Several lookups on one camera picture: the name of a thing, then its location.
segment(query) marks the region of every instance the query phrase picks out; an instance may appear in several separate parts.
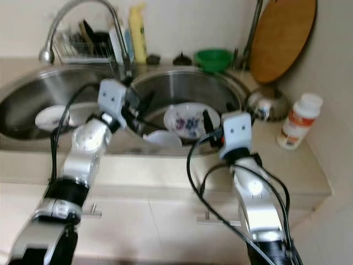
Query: chrome faucet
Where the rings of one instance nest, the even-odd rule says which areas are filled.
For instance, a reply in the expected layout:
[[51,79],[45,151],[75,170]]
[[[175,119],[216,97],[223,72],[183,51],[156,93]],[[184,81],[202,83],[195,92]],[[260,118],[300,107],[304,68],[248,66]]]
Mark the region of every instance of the chrome faucet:
[[250,69],[250,54],[251,54],[255,31],[258,26],[258,22],[259,22],[262,8],[263,8],[263,0],[258,0],[258,2],[256,4],[256,8],[255,8],[252,27],[251,27],[250,33],[249,33],[248,42],[247,42],[247,45],[245,46],[245,49],[243,52],[243,57],[242,57],[240,64],[239,64],[239,69],[241,69],[241,70],[249,70]]
[[131,61],[130,61],[129,55],[127,53],[127,50],[126,50],[126,45],[125,45],[123,38],[122,38],[122,32],[121,32],[119,20],[117,18],[114,7],[106,0],[73,0],[73,1],[70,1],[67,4],[65,4],[59,10],[58,14],[54,18],[54,21],[52,22],[52,24],[50,26],[48,37],[46,39],[45,45],[39,52],[39,61],[53,64],[54,58],[55,58],[53,48],[52,48],[53,47],[53,38],[54,38],[56,28],[59,25],[59,22],[66,15],[66,13],[69,12],[72,8],[78,6],[82,3],[85,3],[85,2],[97,2],[97,3],[100,3],[104,6],[106,6],[107,9],[109,10],[110,14],[113,17],[114,27],[115,27],[117,38],[119,40],[119,44],[121,47],[121,56],[122,56],[122,61],[124,63],[125,74],[127,76],[132,76]]

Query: white bottle cap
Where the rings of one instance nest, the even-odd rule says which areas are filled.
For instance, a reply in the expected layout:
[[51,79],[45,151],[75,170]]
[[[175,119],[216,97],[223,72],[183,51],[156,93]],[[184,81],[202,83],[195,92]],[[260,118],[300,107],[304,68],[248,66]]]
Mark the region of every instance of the white bottle cap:
[[304,93],[299,100],[298,105],[302,108],[309,108],[312,110],[320,111],[323,103],[324,100],[320,96],[314,93]]

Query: backsplash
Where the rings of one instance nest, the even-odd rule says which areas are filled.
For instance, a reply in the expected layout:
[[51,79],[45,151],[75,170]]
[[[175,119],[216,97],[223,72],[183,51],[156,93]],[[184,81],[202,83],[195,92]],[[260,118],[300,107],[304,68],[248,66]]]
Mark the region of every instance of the backsplash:
[[[110,0],[119,7],[127,27],[129,7],[143,0]],[[0,1],[0,57],[37,57],[56,12],[66,0]],[[234,50],[245,46],[256,1],[145,0],[143,11],[148,53],[174,58],[202,48]],[[85,3],[65,17],[65,26],[77,27],[86,18],[94,30],[106,29],[108,11]]]
[[304,264],[353,264],[353,1],[318,1],[312,39],[296,67],[280,82],[292,101],[304,92],[324,98],[322,113],[307,136],[334,195],[293,237]]

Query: stainless steel sink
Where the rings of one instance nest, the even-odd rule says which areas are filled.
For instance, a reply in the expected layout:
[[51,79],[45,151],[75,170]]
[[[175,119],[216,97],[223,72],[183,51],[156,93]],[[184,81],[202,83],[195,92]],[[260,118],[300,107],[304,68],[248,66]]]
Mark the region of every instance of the stainless steel sink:
[[[31,73],[0,88],[0,149],[20,151],[49,151],[49,134],[35,127],[34,119],[43,108],[66,104],[83,84],[113,77],[109,67],[54,66]],[[141,118],[163,125],[165,110],[172,104],[200,102],[220,114],[239,109],[247,96],[246,88],[227,74],[207,75],[195,67],[135,67],[132,83],[140,96]],[[97,91],[88,89],[78,99],[96,102]],[[190,148],[184,141],[180,149],[164,149],[141,138],[156,128],[141,123],[136,128],[119,130],[113,136],[108,153],[143,155],[185,155]],[[60,137],[59,152],[71,148],[71,133]],[[202,152],[214,151],[207,145]]]

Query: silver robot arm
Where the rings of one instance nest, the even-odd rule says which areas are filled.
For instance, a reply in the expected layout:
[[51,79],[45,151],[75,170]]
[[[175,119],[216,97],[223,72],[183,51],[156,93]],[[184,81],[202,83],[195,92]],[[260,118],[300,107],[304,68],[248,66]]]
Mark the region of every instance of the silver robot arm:
[[[220,150],[220,158],[226,160],[234,173],[234,184],[240,198],[242,229],[276,264],[292,264],[284,248],[285,235],[271,201],[271,193],[266,184],[251,173],[254,171],[265,179],[269,178],[258,160],[250,154],[251,117],[248,113],[235,112],[223,115],[222,121],[224,146]],[[248,255],[252,265],[266,264],[250,247]]]
[[112,133],[124,128],[121,111],[127,89],[113,79],[100,83],[100,117],[77,128],[72,135],[72,149],[61,175],[50,184],[42,202],[16,239],[9,264],[71,264],[77,243],[76,225],[81,220],[82,205],[96,176],[100,157]]

